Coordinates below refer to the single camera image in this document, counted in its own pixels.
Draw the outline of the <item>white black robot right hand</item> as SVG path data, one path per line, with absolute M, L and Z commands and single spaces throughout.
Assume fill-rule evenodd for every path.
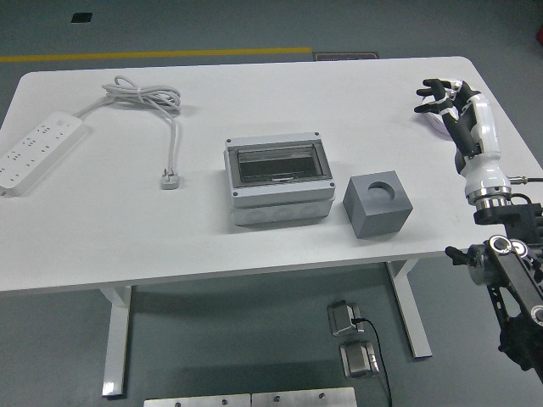
M 456 145 L 455 166 L 466 181 L 465 196 L 477 209 L 506 206 L 511 182 L 500 168 L 501 148 L 489 99 L 465 81 L 425 79 L 417 90 L 419 114 L 439 117 Z

